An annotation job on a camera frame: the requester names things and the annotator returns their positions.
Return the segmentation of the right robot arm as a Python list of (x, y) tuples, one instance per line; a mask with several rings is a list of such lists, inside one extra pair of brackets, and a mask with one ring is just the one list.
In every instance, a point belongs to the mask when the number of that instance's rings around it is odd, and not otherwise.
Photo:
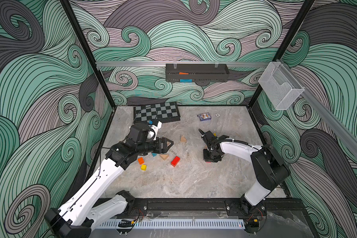
[(279, 184), (291, 174), (278, 151), (269, 144), (250, 145), (235, 139), (205, 141), (207, 148), (203, 151), (204, 161), (217, 163), (225, 154), (242, 158), (252, 164), (256, 181), (241, 197), (240, 209), (249, 215)]

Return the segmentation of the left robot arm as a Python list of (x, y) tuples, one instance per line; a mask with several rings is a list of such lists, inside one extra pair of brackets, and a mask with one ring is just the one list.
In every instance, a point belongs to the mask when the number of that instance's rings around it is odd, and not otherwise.
[(57, 238), (88, 238), (99, 225), (132, 208), (134, 197), (125, 190), (105, 203), (95, 203), (140, 155), (165, 154), (173, 144), (173, 141), (163, 137), (148, 142), (119, 142), (113, 145), (98, 170), (82, 188), (60, 208), (51, 208), (44, 215), (50, 232)]

